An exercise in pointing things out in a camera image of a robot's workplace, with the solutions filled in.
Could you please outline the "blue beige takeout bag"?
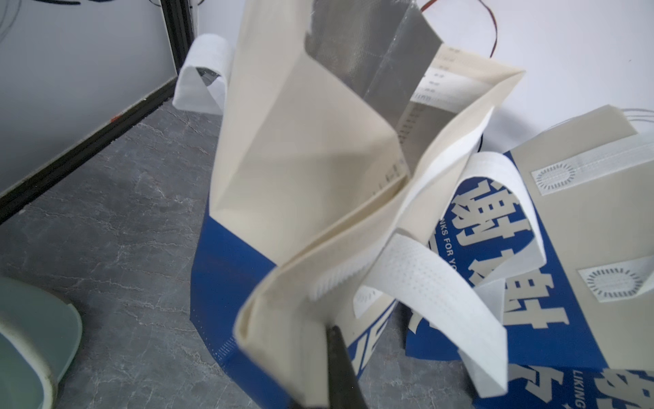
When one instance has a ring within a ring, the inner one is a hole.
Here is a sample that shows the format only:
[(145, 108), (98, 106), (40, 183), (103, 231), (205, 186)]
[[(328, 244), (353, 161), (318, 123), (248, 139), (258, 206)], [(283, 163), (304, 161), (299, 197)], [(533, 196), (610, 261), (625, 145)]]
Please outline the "blue beige takeout bag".
[[(478, 394), (509, 386), (507, 279), (546, 261), (511, 160), (479, 152), (524, 73), (442, 42), (413, 1), (248, 1), (206, 33), (173, 104), (222, 117), (191, 320), (262, 408), (326, 408), (326, 330), (357, 376), (403, 303), (456, 347)], [(427, 247), (457, 188), (499, 183), (527, 247), (477, 287)]]
[(547, 262), (506, 282), (509, 390), (475, 407), (652, 407), (652, 119), (604, 106), (508, 152)]

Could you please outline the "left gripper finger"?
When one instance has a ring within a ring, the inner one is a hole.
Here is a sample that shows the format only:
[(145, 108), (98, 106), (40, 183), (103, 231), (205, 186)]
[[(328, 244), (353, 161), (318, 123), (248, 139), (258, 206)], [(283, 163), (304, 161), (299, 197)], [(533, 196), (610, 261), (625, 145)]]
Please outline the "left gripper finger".
[(367, 409), (342, 332), (334, 325), (326, 330), (329, 409)]

